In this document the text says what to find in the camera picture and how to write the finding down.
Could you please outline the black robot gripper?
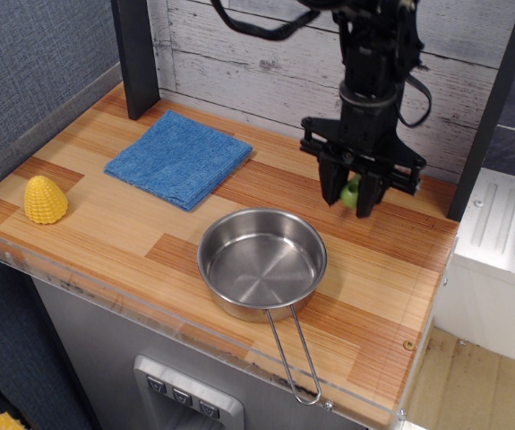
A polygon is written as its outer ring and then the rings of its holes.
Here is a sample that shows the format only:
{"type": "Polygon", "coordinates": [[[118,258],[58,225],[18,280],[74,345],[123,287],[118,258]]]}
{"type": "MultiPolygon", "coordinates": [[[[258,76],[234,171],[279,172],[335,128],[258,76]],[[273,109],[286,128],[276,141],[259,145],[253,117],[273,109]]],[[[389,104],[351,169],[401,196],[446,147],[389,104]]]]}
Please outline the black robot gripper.
{"type": "Polygon", "coordinates": [[[322,198],[332,206],[353,171],[358,183],[356,216],[368,218],[389,187],[416,194],[426,161],[397,134],[399,103],[404,89],[389,87],[380,96],[366,96],[341,87],[340,118],[307,116],[301,150],[319,164],[322,198]]]}

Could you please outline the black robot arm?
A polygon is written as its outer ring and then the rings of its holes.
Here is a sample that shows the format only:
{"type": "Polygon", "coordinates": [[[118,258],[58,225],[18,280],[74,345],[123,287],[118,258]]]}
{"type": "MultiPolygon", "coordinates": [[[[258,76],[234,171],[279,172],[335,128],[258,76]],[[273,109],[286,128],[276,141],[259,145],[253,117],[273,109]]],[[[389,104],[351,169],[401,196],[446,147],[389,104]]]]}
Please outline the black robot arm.
{"type": "Polygon", "coordinates": [[[367,218],[388,189],[415,194],[425,159],[398,136],[405,121],[407,84],[430,91],[411,72],[424,47],[415,1],[341,1],[329,4],[339,26],[345,66],[337,119],[306,117],[301,149],[317,158],[322,198],[329,205],[356,182],[356,215],[367,218]]]}

